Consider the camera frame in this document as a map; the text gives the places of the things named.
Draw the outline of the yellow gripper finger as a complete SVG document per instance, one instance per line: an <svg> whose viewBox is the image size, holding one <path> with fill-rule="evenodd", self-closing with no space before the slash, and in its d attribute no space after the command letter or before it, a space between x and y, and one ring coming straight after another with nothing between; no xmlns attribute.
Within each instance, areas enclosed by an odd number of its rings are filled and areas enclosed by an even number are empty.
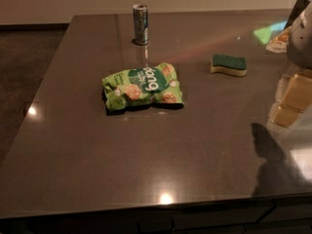
<svg viewBox="0 0 312 234"><path fill-rule="evenodd" d="M271 110L270 120L280 127L290 127L301 116L302 112L290 107L274 104Z"/></svg>
<svg viewBox="0 0 312 234"><path fill-rule="evenodd" d="M284 108L303 112L312 103L312 71L306 69L295 73L290 79L281 100Z"/></svg>

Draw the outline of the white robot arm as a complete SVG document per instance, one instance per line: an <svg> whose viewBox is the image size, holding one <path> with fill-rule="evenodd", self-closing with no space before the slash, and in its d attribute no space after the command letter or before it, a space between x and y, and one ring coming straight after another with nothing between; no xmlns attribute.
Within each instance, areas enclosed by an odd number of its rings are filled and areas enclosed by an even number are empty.
<svg viewBox="0 0 312 234"><path fill-rule="evenodd" d="M312 0L296 0L284 30L273 38L266 50L286 53L299 70L284 75L276 91L271 121L287 128L312 104Z"/></svg>

